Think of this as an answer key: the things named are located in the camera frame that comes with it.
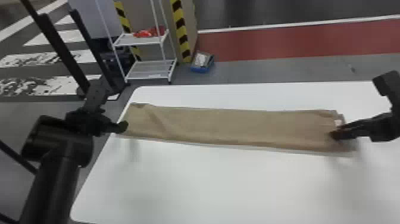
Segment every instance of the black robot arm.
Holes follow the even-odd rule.
[[[390,112],[345,124],[331,132],[335,140],[370,137],[373,142],[387,142],[400,136],[400,74],[391,71],[373,79],[381,96],[392,104]]]

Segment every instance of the white floor marking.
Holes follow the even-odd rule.
[[[95,63],[92,52],[86,50],[71,51],[78,63]],[[21,66],[44,66],[61,62],[56,52],[41,52],[33,54],[11,54],[0,60],[0,68]]]
[[[271,25],[259,25],[259,26],[230,27],[222,29],[205,29],[205,30],[199,30],[198,33],[199,34],[225,33],[225,32],[244,31],[244,30],[262,30],[262,29],[296,27],[296,26],[317,26],[317,25],[327,25],[336,23],[362,23],[362,22],[394,20],[394,19],[400,19],[400,14],[383,15],[376,17],[343,18],[339,20],[323,20],[323,21],[303,22],[303,23],[283,23],[283,24],[271,24]]]
[[[99,79],[100,74],[87,75],[88,80]],[[10,78],[0,80],[0,96],[62,96],[75,95],[78,84],[72,76],[55,76],[49,79],[30,77],[26,79]],[[116,100],[119,94],[108,97]]]
[[[66,15],[64,18],[60,19],[55,24],[56,25],[64,25],[64,24],[70,24],[70,23],[75,23],[75,22],[70,15]]]
[[[85,39],[79,30],[63,30],[58,31],[65,43],[83,42]],[[50,44],[43,33],[35,36],[32,40],[26,42],[24,46],[48,45]]]
[[[64,5],[65,3],[67,3],[68,0],[57,0],[45,7],[43,7],[42,9],[40,9],[39,11],[37,11],[37,13],[50,13],[51,11],[55,10],[56,8]],[[2,29],[0,31],[0,42],[4,41],[6,38],[10,37],[11,35],[17,33],[18,31],[20,31],[21,29],[25,28],[26,26],[28,26],[29,24],[33,23],[33,19],[31,16],[27,16],[25,18],[22,18],[21,20],[19,20],[18,22],[13,23],[12,25]]]

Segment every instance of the metal shelf rack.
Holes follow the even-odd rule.
[[[128,82],[128,80],[135,80],[135,79],[167,79],[168,83],[171,84],[171,79],[172,79],[172,74],[174,72],[174,69],[177,65],[177,58],[176,58],[176,51],[174,47],[174,43],[168,28],[168,23],[167,19],[165,17],[165,12],[161,3],[161,0],[158,0],[158,5],[160,6],[160,10],[162,13],[162,19],[164,20],[164,25],[165,25],[165,32],[163,35],[160,35],[160,28],[159,28],[159,22],[157,19],[156,15],[156,10],[155,10],[155,4],[154,0],[148,0],[151,4],[152,8],[152,13],[154,17],[154,23],[155,27],[157,30],[157,35],[156,37],[150,37],[150,38],[136,38],[133,36],[132,33],[125,33],[123,28],[121,27],[122,34],[118,37],[118,39],[113,42],[110,31],[108,30],[107,24],[105,22],[102,10],[99,6],[98,0],[95,0],[98,10],[100,12],[100,16],[102,18],[103,25],[105,27],[105,30],[108,35],[109,42],[111,43],[112,50],[114,51],[115,57],[117,59],[118,66],[120,67],[120,71],[122,75],[124,76],[125,82]],[[169,60],[165,56],[165,50],[164,50],[164,42],[169,37],[169,40],[171,42],[171,47],[173,51],[173,57],[174,59]],[[124,69],[122,68],[120,59],[118,57],[116,47],[121,47],[121,46],[141,46],[141,45],[159,45],[160,50],[161,50],[161,55],[162,55],[162,60],[158,61],[139,61],[135,55],[135,63],[132,65],[130,68],[129,72],[126,74],[124,72]]]

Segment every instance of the red item on shelf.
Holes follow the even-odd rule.
[[[148,30],[141,30],[133,34],[136,38],[149,38],[153,36]]]
[[[164,36],[165,34],[165,27],[164,26],[158,26],[159,30],[160,30],[160,35]],[[154,26],[150,29],[147,30],[140,30],[136,33],[133,33],[133,36],[136,38],[150,38],[153,36],[158,36],[157,33],[157,28]]]

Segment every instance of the black pole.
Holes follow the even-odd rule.
[[[21,2],[32,16],[33,20],[39,26],[40,30],[46,36],[47,40],[49,40],[51,46],[54,48],[55,52],[57,52],[58,56],[63,61],[71,75],[74,77],[82,91],[87,94],[90,83],[85,74],[83,74],[82,69],[80,69],[76,63],[71,52],[68,50],[67,45],[61,39],[49,16],[47,14],[38,15],[29,0],[21,0]]]
[[[26,161],[21,155],[16,153],[12,148],[10,148],[8,145],[6,145],[4,142],[0,140],[0,150],[6,153],[8,156],[10,156],[14,161],[19,163],[21,166],[23,166],[25,169],[27,169],[29,172],[31,172],[33,175],[36,174],[38,171],[32,164],[30,164],[28,161]]]
[[[7,223],[7,224],[17,224],[18,223],[14,219],[12,219],[12,218],[10,218],[8,216],[5,216],[5,215],[3,215],[1,213],[0,213],[0,221],[4,222],[4,223]]]
[[[109,73],[108,69],[106,68],[99,52],[97,51],[96,46],[93,43],[93,40],[90,37],[88,30],[86,29],[85,25],[82,22],[82,18],[80,16],[79,12],[77,10],[71,10],[70,15],[71,15],[72,19],[75,21],[76,26],[78,27],[80,33],[82,34],[83,38],[85,39],[90,51],[92,51],[92,54],[95,57],[96,62],[101,69],[101,72],[103,73],[103,77],[105,78],[105,80],[107,80],[109,86],[112,89],[117,90],[117,85],[115,84],[115,81],[113,80],[113,78],[110,76],[110,73]]]
[[[44,158],[19,224],[67,224],[78,177],[77,161],[52,155]]]

